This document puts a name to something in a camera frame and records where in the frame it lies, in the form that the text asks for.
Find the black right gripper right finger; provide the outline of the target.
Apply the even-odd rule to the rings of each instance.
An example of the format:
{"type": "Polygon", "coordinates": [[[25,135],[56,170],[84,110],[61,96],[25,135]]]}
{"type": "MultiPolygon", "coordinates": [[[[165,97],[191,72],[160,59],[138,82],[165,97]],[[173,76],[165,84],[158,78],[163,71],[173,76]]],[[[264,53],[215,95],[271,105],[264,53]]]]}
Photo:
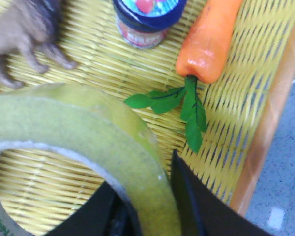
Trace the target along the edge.
{"type": "Polygon", "coordinates": [[[184,236],[269,236],[218,199],[173,150],[171,187],[184,236]]]}

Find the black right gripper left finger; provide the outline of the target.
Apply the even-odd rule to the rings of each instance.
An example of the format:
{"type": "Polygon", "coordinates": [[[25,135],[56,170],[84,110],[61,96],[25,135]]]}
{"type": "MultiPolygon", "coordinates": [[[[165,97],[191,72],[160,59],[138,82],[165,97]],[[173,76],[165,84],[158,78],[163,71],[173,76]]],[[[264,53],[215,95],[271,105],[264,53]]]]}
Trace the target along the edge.
{"type": "Polygon", "coordinates": [[[46,233],[48,236],[141,236],[125,203],[104,182],[74,214],[46,233]]]}

